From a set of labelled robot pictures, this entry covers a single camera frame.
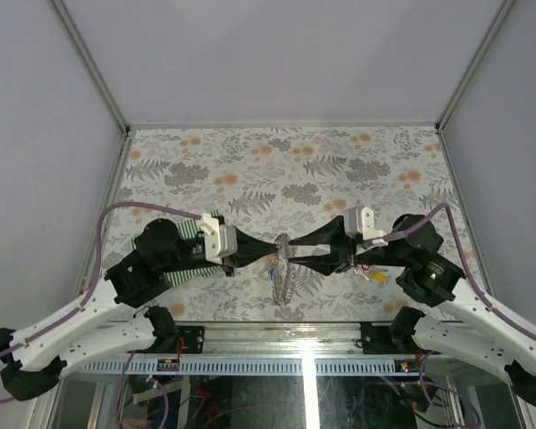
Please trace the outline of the metal ring disc with keyrings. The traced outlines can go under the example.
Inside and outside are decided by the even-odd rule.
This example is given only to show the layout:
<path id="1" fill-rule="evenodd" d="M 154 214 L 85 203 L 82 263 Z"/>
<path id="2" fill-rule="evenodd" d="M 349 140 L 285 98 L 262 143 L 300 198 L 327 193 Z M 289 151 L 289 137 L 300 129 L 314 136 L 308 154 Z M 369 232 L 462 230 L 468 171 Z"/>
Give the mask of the metal ring disc with keyrings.
<path id="1" fill-rule="evenodd" d="M 276 306 L 288 305 L 294 289 L 294 268 L 289 259 L 296 255 L 297 249 L 289 244 L 290 240 L 287 233 L 281 233 L 275 239 L 278 259 L 272 266 L 276 268 L 276 278 L 272 281 L 272 299 Z"/>

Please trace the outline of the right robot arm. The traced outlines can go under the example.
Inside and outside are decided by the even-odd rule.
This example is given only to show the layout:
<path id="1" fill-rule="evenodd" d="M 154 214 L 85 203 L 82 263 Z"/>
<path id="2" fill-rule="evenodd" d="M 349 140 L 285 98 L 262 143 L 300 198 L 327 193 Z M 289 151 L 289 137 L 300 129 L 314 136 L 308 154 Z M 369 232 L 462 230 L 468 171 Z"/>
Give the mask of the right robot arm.
<path id="1" fill-rule="evenodd" d="M 292 246 L 327 245 L 329 253 L 290 261 L 325 276 L 359 265 L 401 268 L 396 283 L 411 300 L 470 328 L 446 326 L 419 309 L 402 307 L 389 326 L 391 346 L 461 360 L 497 377 L 536 407 L 536 325 L 482 291 L 466 269 L 440 254 L 443 241 L 425 215 L 403 214 L 385 232 L 374 227 L 371 209 L 354 207 L 290 241 Z"/>

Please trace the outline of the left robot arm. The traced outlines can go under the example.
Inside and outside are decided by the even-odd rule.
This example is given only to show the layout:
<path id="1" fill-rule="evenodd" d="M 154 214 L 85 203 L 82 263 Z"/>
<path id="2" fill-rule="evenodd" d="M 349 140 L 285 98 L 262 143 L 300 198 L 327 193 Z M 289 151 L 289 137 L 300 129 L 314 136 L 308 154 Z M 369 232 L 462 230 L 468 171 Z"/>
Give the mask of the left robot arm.
<path id="1" fill-rule="evenodd" d="M 278 251 L 220 216 L 206 214 L 197 225 L 197 235 L 185 239 L 174 222 L 152 221 L 84 297 L 27 328 L 0 328 L 0 378 L 11 397 L 35 399 L 100 358 L 180 351 L 172 313 L 152 303 L 171 287 L 167 274 L 220 268 L 232 275 Z"/>

